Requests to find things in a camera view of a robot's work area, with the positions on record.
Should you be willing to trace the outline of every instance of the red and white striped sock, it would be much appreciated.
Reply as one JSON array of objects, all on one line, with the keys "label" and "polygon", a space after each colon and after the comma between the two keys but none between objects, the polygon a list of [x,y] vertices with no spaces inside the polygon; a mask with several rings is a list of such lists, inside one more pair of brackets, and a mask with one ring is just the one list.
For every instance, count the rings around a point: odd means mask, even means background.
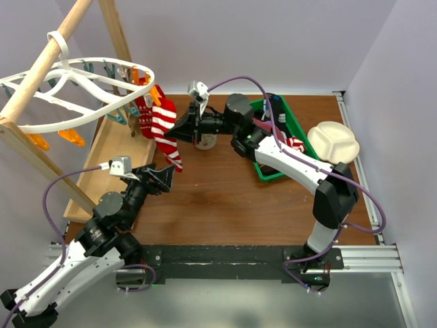
[{"label": "red and white striped sock", "polygon": [[180,159],[178,144],[176,139],[167,138],[164,136],[176,122],[176,106],[167,99],[160,98],[161,106],[152,107],[152,134],[156,141],[158,149],[164,153],[168,164],[174,164],[177,172],[182,172],[182,161]]}]

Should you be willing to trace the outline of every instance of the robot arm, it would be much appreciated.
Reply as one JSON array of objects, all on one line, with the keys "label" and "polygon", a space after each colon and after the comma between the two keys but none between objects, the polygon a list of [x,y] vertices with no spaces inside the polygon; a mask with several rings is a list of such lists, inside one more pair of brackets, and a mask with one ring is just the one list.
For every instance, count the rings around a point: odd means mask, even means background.
[{"label": "robot arm", "polygon": [[[303,185],[314,195],[313,215],[316,223],[302,256],[313,256],[325,250],[358,202],[356,187],[316,171],[282,152],[272,135],[271,126],[254,119],[254,109],[242,94],[230,95],[223,113],[213,111],[202,115],[201,107],[206,106],[208,97],[201,96],[202,92],[193,91],[196,85],[192,83],[189,87],[189,94],[195,102],[190,104],[188,111],[175,126],[166,132],[166,136],[196,144],[204,133],[232,135],[231,146],[240,156],[277,169]],[[343,163],[334,167],[285,144],[282,149],[327,172],[353,179],[350,168]]]},{"label": "robot arm", "polygon": [[[155,170],[152,164],[132,169],[127,156],[115,157],[103,167],[127,184],[125,191],[108,192],[100,198],[93,217],[68,245],[62,265],[60,256],[26,286],[0,295],[9,310],[20,304],[12,320],[15,328],[50,327],[82,291],[124,265],[140,263],[141,246],[128,230],[147,195],[170,190],[175,167]],[[50,279],[27,297],[49,275]]]}]

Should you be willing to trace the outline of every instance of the wooden table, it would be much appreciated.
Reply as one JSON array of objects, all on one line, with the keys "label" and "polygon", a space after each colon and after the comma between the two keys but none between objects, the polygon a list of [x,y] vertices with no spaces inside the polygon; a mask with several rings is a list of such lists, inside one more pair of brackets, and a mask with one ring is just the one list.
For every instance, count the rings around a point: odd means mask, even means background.
[{"label": "wooden table", "polygon": [[[170,98],[181,116],[190,98]],[[334,96],[285,98],[306,133],[322,121],[342,122]],[[225,99],[226,96],[212,96],[209,105],[222,111]],[[219,136],[211,150],[178,142],[184,171],[175,174],[170,193],[147,197],[133,231],[140,243],[302,245],[307,240],[315,222],[313,196],[286,177],[261,182],[252,162],[234,152],[230,139],[230,136]],[[166,165],[158,150],[154,162],[158,167]],[[358,180],[355,167],[351,166]],[[370,228],[362,194],[348,221]],[[71,223],[67,240],[72,240],[82,226]],[[339,243],[374,245],[375,239],[350,228],[342,233]]]}]

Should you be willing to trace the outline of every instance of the white bowl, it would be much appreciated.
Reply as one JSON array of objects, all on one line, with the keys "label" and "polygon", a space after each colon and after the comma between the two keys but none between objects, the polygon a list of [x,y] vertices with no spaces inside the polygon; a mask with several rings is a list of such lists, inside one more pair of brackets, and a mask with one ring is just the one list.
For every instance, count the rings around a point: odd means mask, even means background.
[{"label": "white bowl", "polygon": [[321,160],[335,165],[351,163],[360,152],[354,133],[338,122],[320,122],[308,132],[308,140]]}]

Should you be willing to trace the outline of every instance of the white wall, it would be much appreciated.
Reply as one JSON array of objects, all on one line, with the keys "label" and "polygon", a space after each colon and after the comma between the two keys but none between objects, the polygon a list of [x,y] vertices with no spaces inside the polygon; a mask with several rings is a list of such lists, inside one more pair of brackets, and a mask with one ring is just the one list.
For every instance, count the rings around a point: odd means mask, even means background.
[{"label": "white wall", "polygon": [[437,2],[398,0],[346,92],[371,191],[422,327],[437,327]]},{"label": "white wall", "polygon": [[[66,14],[74,0],[57,0]],[[345,90],[395,0],[117,1],[132,60],[167,92],[240,74],[272,92]],[[75,38],[85,55],[114,56],[98,2]],[[257,91],[234,82],[220,91]]]},{"label": "white wall", "polygon": [[[63,20],[53,0],[5,0],[0,9],[0,77],[28,70],[46,45],[46,33],[56,30]],[[74,40],[69,41],[70,56],[80,57],[81,52]],[[65,99],[81,99],[85,106],[94,103],[83,98],[74,86],[62,92]],[[0,108],[8,101],[0,89]],[[20,124],[36,124],[67,120],[71,113],[58,107],[33,100]],[[92,125],[78,129],[90,141]],[[79,148],[61,139],[56,133],[46,136],[51,150],[48,155],[65,172],[82,168],[88,147]],[[42,270],[42,264],[54,233],[42,212],[42,193],[48,181],[30,164],[22,160],[5,143],[0,142],[0,292],[19,288]],[[68,197],[56,187],[49,195],[49,210],[53,218],[65,227],[62,219]],[[0,306],[0,321],[6,311]]]}]

